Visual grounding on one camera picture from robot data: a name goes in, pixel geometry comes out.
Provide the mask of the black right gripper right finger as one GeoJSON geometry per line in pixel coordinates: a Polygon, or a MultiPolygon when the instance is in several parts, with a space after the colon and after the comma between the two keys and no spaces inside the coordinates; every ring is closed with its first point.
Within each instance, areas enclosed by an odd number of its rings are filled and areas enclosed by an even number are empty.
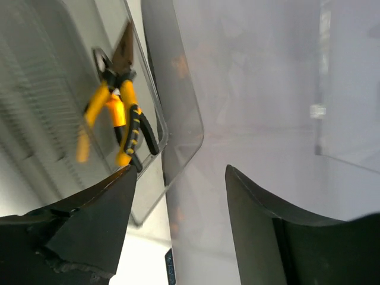
{"type": "Polygon", "coordinates": [[[378,284],[379,214],[349,221],[302,209],[225,171],[242,284],[378,284]]]}

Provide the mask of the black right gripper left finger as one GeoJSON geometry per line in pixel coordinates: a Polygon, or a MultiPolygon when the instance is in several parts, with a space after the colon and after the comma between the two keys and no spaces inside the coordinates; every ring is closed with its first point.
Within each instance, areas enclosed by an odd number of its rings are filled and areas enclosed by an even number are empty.
{"type": "Polygon", "coordinates": [[[127,166],[22,216],[1,218],[2,284],[108,284],[116,274],[137,183],[127,166]]]}

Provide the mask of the orange black pliers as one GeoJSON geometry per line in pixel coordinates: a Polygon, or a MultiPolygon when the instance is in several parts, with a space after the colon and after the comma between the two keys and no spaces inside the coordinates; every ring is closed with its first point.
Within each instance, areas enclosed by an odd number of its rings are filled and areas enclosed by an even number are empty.
{"type": "Polygon", "coordinates": [[[150,154],[158,155],[159,147],[151,125],[137,103],[133,85],[135,77],[136,72],[130,66],[123,74],[116,74],[116,87],[110,88],[110,99],[106,106],[120,146],[116,156],[117,163],[121,167],[133,165],[140,173],[143,171],[143,164],[136,154],[139,137],[144,137],[150,154]]]}

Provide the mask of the yellow needle-nose pliers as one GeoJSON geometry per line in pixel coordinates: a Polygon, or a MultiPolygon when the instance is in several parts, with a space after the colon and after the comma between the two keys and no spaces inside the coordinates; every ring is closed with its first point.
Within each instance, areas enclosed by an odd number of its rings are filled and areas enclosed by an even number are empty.
{"type": "Polygon", "coordinates": [[[79,128],[77,142],[77,161],[84,163],[90,152],[90,138],[87,133],[92,129],[97,117],[107,107],[112,120],[119,151],[116,164],[125,167],[132,162],[132,156],[139,136],[142,114],[138,106],[133,80],[136,72],[134,63],[134,24],[127,21],[121,38],[111,58],[100,47],[92,48],[93,60],[100,80],[100,85],[84,109],[86,126],[79,128]]]}

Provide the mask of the clear plastic drawer organizer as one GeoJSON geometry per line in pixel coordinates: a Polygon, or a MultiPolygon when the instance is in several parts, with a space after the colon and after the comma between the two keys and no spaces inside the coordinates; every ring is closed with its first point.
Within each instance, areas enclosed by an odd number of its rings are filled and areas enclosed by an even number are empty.
{"type": "Polygon", "coordinates": [[[134,20],[144,139],[132,216],[164,194],[199,211],[235,165],[302,208],[379,211],[378,1],[2,1],[1,215],[22,215],[116,171],[93,48],[134,20]]]}

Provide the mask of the blue label right corner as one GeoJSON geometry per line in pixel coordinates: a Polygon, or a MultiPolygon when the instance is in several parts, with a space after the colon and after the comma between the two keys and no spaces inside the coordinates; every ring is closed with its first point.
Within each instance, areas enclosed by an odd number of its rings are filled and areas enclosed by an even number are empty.
{"type": "Polygon", "coordinates": [[[166,266],[168,285],[176,285],[175,264],[174,264],[174,259],[173,259],[172,248],[170,248],[166,252],[164,256],[164,261],[165,261],[165,266],[166,266]]]}

